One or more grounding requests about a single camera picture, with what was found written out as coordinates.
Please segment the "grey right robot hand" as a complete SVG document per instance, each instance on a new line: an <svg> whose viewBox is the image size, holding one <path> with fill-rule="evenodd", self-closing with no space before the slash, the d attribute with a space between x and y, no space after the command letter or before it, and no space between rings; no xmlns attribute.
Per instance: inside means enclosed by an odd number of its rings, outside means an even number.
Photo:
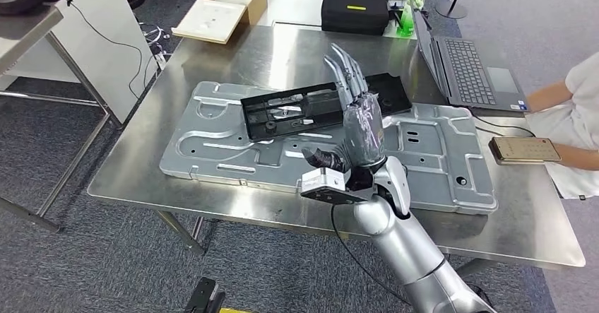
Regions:
<svg viewBox="0 0 599 313"><path fill-rule="evenodd" d="M333 150L304 148L302 154L312 167L348 172L354 167L375 165L385 158L384 126L378 95L369 91L358 62L336 43L331 49L340 62L329 55L324 56L324 61L336 76L345 138Z"/></svg>

